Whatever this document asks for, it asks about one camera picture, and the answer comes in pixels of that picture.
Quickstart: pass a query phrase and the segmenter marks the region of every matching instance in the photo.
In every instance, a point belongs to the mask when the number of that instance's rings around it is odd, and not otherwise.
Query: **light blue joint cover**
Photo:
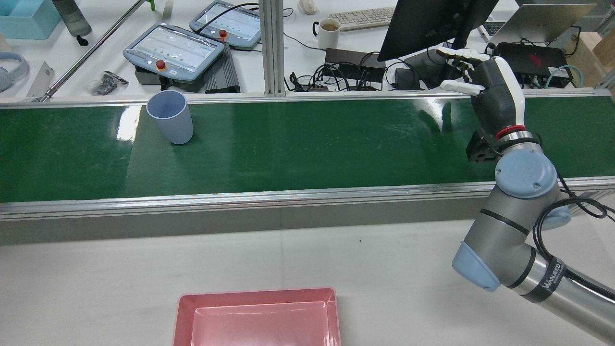
[[[568,206],[563,206],[553,209],[544,219],[542,224],[543,230],[552,230],[554,228],[566,225],[573,217],[570,215]]]
[[[493,292],[500,285],[496,275],[465,241],[461,242],[455,254],[453,269],[486,291]]]
[[[551,191],[557,183],[557,172],[543,153],[519,149],[499,160],[496,183],[507,195],[535,198]]]

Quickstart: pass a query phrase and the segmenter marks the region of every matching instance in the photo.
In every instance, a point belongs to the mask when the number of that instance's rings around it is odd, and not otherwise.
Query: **robotic arm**
[[[461,242],[453,268],[487,291],[503,284],[615,345],[613,290],[525,243],[543,211],[566,196],[560,192],[555,167],[525,129],[525,99],[510,66],[501,57],[467,49],[440,47],[437,52],[459,68],[466,81],[444,81],[442,89],[471,96],[483,131],[474,140],[482,140],[496,153],[491,159],[498,160],[496,186]],[[488,140],[495,143],[487,145]],[[485,152],[482,157],[489,159]],[[562,206],[547,218],[566,223],[570,215]]]

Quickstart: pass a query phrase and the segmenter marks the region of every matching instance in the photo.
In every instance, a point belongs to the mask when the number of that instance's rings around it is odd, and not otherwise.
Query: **green conveyor belt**
[[[0,202],[493,180],[493,163],[466,161],[469,99],[190,110],[194,137],[172,145],[140,105],[0,109]],[[565,177],[615,175],[609,97],[527,99],[526,125]]]

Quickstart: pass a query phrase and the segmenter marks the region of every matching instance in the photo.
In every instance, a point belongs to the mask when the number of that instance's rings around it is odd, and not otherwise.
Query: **red ring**
[[[497,134],[496,134],[496,139],[500,139],[502,138],[506,132],[512,132],[512,131],[525,131],[525,126],[523,125],[513,125],[513,126],[509,126],[505,129],[500,130]]]

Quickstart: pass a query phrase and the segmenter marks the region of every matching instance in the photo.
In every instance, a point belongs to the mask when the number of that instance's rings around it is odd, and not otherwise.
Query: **plastic cup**
[[[184,144],[192,138],[192,117],[181,92],[161,91],[148,101],[145,109],[171,143]]]

